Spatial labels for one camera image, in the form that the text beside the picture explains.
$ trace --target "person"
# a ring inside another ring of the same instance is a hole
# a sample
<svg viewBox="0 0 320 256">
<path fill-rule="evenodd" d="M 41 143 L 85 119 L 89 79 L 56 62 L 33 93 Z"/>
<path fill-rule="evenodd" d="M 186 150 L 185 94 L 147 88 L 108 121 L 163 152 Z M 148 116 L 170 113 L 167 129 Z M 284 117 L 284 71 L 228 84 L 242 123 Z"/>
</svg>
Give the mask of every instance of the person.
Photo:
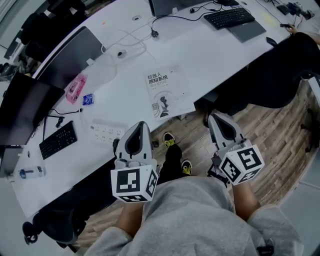
<svg viewBox="0 0 320 256">
<path fill-rule="evenodd" d="M 86 256 L 300 256 L 303 244 L 276 205 L 260 205 L 248 182 L 232 187 L 191 176 L 171 133 L 153 200 L 126 203 Z"/>
<path fill-rule="evenodd" d="M 311 19 L 298 24 L 297 28 L 289 24 L 290 28 L 285 28 L 289 33 L 295 35 L 298 32 L 309 35 L 318 46 L 320 46 L 320 11 L 316 11 Z"/>
</svg>

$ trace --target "computer monitor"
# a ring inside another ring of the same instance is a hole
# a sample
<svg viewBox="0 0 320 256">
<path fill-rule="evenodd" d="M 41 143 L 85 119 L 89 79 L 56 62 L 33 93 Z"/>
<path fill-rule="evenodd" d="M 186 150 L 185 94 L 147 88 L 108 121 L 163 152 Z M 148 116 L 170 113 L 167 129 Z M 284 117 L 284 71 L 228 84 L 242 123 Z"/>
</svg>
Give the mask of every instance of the computer monitor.
<svg viewBox="0 0 320 256">
<path fill-rule="evenodd" d="M 101 47 L 101 42 L 83 26 L 54 53 L 36 79 L 64 89 L 88 66 L 87 60 L 102 55 Z"/>
<path fill-rule="evenodd" d="M 63 89 L 16 73 L 0 106 L 0 145 L 26 145 L 64 93 Z"/>
<path fill-rule="evenodd" d="M 173 8 L 182 10 L 190 6 L 195 6 L 207 2 L 206 0 L 149 0 L 153 16 L 169 15 Z"/>
</svg>

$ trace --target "person's leg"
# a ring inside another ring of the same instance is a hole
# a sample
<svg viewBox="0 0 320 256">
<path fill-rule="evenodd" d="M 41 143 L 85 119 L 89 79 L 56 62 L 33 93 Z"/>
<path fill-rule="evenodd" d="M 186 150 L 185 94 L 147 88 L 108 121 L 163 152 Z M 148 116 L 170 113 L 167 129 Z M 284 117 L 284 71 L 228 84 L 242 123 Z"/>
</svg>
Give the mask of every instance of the person's leg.
<svg viewBox="0 0 320 256">
<path fill-rule="evenodd" d="M 173 135 L 167 132 L 164 134 L 163 140 L 168 151 L 165 154 L 165 162 L 160 171 L 160 177 L 157 184 L 162 184 L 191 175 L 192 165 L 190 161 L 187 160 L 183 162 L 183 166 L 181 165 L 180 160 L 182 157 L 182 151 L 176 144 Z"/>
</svg>

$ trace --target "gray mouse pad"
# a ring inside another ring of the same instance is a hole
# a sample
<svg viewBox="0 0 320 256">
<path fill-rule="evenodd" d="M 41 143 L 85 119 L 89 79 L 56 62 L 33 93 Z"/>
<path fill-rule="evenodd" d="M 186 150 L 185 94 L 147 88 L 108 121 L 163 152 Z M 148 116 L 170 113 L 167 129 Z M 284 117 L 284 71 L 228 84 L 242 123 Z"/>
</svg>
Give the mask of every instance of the gray mouse pad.
<svg viewBox="0 0 320 256">
<path fill-rule="evenodd" d="M 229 27 L 228 30 L 242 43 L 267 32 L 256 20 Z"/>
</svg>

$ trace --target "pink object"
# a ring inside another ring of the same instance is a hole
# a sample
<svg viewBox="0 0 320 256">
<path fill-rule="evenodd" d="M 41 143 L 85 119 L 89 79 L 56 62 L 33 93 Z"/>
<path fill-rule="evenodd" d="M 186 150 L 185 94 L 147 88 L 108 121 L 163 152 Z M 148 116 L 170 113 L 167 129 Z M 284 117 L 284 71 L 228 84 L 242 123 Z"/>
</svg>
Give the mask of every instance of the pink object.
<svg viewBox="0 0 320 256">
<path fill-rule="evenodd" d="M 74 104 L 77 101 L 82 89 L 86 84 L 86 81 L 87 81 L 87 76 L 83 74 L 78 74 L 76 78 L 73 79 L 65 95 L 66 100 L 68 102 L 71 102 L 72 104 Z"/>
</svg>

